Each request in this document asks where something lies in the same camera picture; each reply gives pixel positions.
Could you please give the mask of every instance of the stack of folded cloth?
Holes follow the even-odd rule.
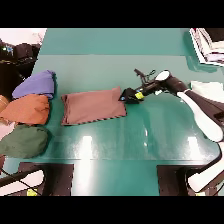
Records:
[[[13,101],[0,96],[0,154],[32,158],[47,144],[47,130],[35,125],[46,124],[48,99],[54,94],[54,72],[46,70],[32,75],[17,86]]]
[[[191,28],[200,63],[224,66],[224,28]]]

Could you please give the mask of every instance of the teal table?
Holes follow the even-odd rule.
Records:
[[[56,72],[56,94],[42,155],[7,158],[16,172],[21,161],[74,163],[72,195],[159,195],[156,165],[206,164],[218,156],[179,98],[162,93],[127,105],[123,118],[80,126],[60,125],[61,95],[136,88],[134,69],[157,74],[168,69],[180,80],[223,82],[219,67],[200,65],[187,29],[48,29],[33,73]]]

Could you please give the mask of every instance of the black cable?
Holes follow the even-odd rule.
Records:
[[[26,185],[29,189],[32,189],[34,192],[36,192],[37,194],[39,194],[40,196],[42,196],[42,194],[40,194],[38,191],[36,191],[36,190],[35,190],[33,187],[31,187],[30,185],[26,184],[25,182],[23,182],[23,181],[21,181],[21,180],[16,179],[13,175],[7,173],[7,172],[6,172],[5,170],[3,170],[2,168],[0,168],[0,170],[1,170],[4,174],[10,176],[10,177],[11,177],[12,179],[14,179],[15,181],[19,181],[20,183]]]
[[[219,190],[216,191],[216,193],[213,194],[212,196],[216,196],[216,195],[222,190],[223,187],[224,187],[224,183],[223,183],[222,186],[219,188]]]

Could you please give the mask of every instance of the olive green cloth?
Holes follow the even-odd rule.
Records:
[[[38,156],[46,147],[47,137],[45,128],[18,125],[0,141],[0,154],[23,159]]]

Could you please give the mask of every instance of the purple-blue cloth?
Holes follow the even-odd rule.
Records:
[[[52,99],[54,95],[54,74],[54,71],[45,70],[31,75],[15,88],[12,93],[13,98],[17,99],[28,94],[42,94]]]

